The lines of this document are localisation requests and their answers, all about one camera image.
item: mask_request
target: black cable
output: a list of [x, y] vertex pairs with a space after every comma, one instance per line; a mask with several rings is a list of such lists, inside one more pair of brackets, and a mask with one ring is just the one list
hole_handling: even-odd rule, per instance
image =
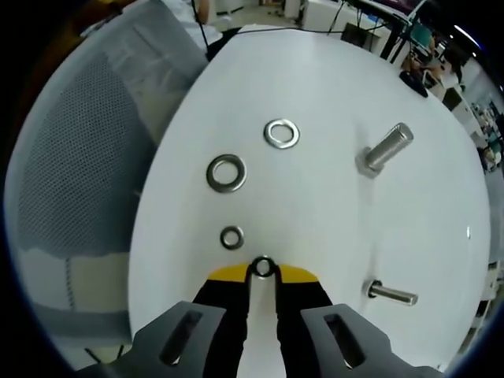
[[410, 43], [410, 35], [411, 35], [412, 28], [413, 27], [407, 28], [403, 33], [401, 33], [401, 35], [397, 38], [397, 41], [395, 41], [394, 47], [396, 47], [401, 42], [402, 39], [404, 39]]
[[192, 4], [192, 10], [195, 13], [195, 19], [199, 25], [199, 29], [202, 31], [203, 40], [205, 41], [205, 46], [206, 46], [206, 53], [208, 53], [208, 41], [206, 40], [206, 34], [205, 34], [205, 31], [203, 30], [202, 22], [199, 20], [198, 12], [196, 12], [195, 0], [191, 0], [191, 4]]
[[89, 349], [89, 348], [84, 348], [84, 350], [86, 351], [86, 353], [87, 353], [87, 354], [89, 354], [89, 357], [91, 357], [91, 358], [93, 358], [93, 359], [94, 359], [94, 361], [95, 361], [96, 363], [98, 363], [98, 364], [101, 364], [101, 363], [102, 363], [102, 360], [100, 360], [100, 359], [96, 356], [96, 354], [94, 354], [94, 353], [91, 351], [91, 349]]
[[120, 348], [119, 348], [119, 351], [117, 352], [116, 359], [118, 359], [120, 356], [123, 355], [123, 350], [124, 350], [124, 345], [121, 345]]
[[[375, 27], [378, 25], [378, 17], [375, 20]], [[369, 52], [371, 52], [372, 49], [372, 42], [375, 39], [375, 33], [371, 33], [371, 40], [369, 41]]]
[[361, 29], [362, 11], [357, 11], [357, 29]]
[[[384, 28], [386, 27], [387, 24], [381, 24], [376, 26], [375, 28], [369, 28], [369, 29], [362, 29], [365, 32], [370, 32], [376, 29]], [[308, 33], [317, 33], [317, 34], [326, 34], [326, 31], [320, 31], [320, 30], [306, 30], [306, 29], [299, 29], [299, 28], [293, 28], [293, 27], [286, 27], [286, 28], [271, 28], [271, 29], [257, 29], [257, 30], [245, 30], [245, 31], [239, 31], [236, 33], [238, 34], [248, 34], [248, 33], [259, 33], [259, 32], [276, 32], [280, 30], [298, 30], [300, 32], [308, 32]], [[343, 34], [343, 31], [331, 31], [329, 34]]]
[[340, 0], [340, 1], [341, 1], [341, 5], [338, 8], [338, 12], [336, 12], [336, 15], [334, 16], [334, 20], [332, 20], [332, 22], [331, 22], [331, 26], [329, 27], [329, 30], [328, 30], [328, 35], [331, 34], [332, 28], [334, 28], [334, 25], [336, 24], [336, 20], [338, 20], [339, 12], [341, 12], [341, 9], [345, 5], [344, 0]]

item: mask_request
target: small washer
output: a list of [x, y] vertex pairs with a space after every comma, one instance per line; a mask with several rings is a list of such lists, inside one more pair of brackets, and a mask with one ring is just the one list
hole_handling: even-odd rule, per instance
[[[288, 140], [286, 142], [282, 140], [278, 140], [273, 136], [272, 130], [276, 126], [284, 126], [291, 130], [292, 132], [292, 138], [291, 140]], [[289, 120], [286, 120], [284, 118], [281, 118], [279, 120], [272, 120], [271, 122], [268, 122], [267, 125], [265, 126], [265, 139], [266, 142], [268, 142], [271, 146], [278, 148], [280, 150], [285, 150], [286, 148], [291, 148], [293, 147], [298, 141], [299, 141], [299, 129], [298, 127], [293, 123], [290, 122]]]
[[[215, 172], [219, 165], [229, 163], [233, 164], [238, 171], [238, 175], [231, 183], [220, 183], [215, 180]], [[242, 159], [236, 155], [225, 154], [217, 156], [212, 160], [208, 168], [206, 169], [206, 181], [212, 189], [218, 193], [232, 193], [241, 188], [245, 183], [246, 179], [246, 167]]]
[[[266, 262], [268, 264], [268, 272], [259, 272], [258, 266], [262, 262]], [[252, 274], [262, 279], [272, 276], [275, 273], [275, 268], [275, 262], [268, 256], [259, 256], [255, 258], [250, 264]]]
[[[226, 242], [226, 235], [228, 233], [234, 233], [238, 236], [238, 240], [234, 244], [230, 244]], [[238, 226], [227, 226], [222, 230], [220, 233], [220, 244], [226, 249], [226, 250], [237, 250], [243, 245], [243, 242], [245, 241], [244, 235], [243, 235], [243, 230], [238, 227]]]
[[371, 287], [373, 285], [383, 286], [383, 284], [381, 283], [380, 280], [373, 280], [373, 281], [369, 282], [369, 284], [367, 285], [367, 287], [365, 289], [365, 292], [367, 293], [368, 297], [370, 297], [370, 298], [376, 298], [376, 296], [374, 294], [371, 294]]

